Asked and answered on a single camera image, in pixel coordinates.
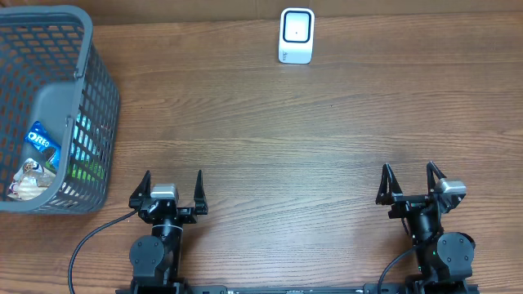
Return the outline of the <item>green Haribo gummy bag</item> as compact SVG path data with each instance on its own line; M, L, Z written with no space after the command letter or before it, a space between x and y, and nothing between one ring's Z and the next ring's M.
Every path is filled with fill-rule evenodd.
M83 182L97 182L105 179L105 169L95 162L82 161L69 166L68 174Z

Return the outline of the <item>teal snack packet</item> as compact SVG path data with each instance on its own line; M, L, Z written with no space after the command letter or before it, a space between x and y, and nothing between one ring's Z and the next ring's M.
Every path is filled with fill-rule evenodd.
M70 155L80 161L88 161L100 154L95 139L100 135L100 129L93 125L90 118L78 114L73 131Z

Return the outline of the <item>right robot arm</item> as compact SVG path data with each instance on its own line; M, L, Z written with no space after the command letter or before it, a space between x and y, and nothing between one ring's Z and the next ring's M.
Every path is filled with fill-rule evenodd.
M430 161L427 164L427 192L407 196L391 166L382 166L381 182L375 203L388 206L388 217L400 219L412 247L399 254L382 271L374 293L478 293L478 286L467 284L473 274L476 242L465 233L445 232L442 216L465 198L467 187L449 179ZM399 261L414 254L418 273L402 284L385 284L387 273Z

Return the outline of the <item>brown clear snack bag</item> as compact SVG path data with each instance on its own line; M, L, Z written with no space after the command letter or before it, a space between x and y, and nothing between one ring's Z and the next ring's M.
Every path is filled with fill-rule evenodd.
M13 176L7 196L16 201L29 201L45 191L55 177L53 172L32 158L28 158Z

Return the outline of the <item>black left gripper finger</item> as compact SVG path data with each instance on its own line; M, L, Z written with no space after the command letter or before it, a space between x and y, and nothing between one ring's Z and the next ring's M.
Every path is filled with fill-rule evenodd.
M146 198L150 197L151 174L147 171L129 198L128 206L131 209L140 209Z
M208 214L208 203L203 188L203 172L199 170L194 188L194 210L197 215Z

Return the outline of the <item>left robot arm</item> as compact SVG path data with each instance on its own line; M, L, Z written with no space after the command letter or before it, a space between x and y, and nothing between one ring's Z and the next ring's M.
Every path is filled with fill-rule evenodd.
M194 205L178 205L179 194L174 184L151 184L148 171L129 198L129 207L146 223L151 233L138 238L131 246L129 259L133 267L132 293L191 293L185 278L178 276L185 225L198 222L208 214L203 188L203 173L197 175Z

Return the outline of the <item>blue Oreo cookie pack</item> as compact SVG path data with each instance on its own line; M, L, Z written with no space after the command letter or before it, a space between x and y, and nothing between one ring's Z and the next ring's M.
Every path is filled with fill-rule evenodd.
M39 121L35 121L28 130L25 141L42 154L54 169L59 168L61 146L51 138L46 128Z

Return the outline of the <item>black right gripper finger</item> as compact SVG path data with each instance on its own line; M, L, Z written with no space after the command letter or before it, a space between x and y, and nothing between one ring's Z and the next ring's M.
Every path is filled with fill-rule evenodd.
M446 175L433 162L427 164L427 190L429 194L439 193L436 189L436 180L445 179Z
M381 182L378 188L376 204L392 205L403 196L403 191L389 163L382 166Z

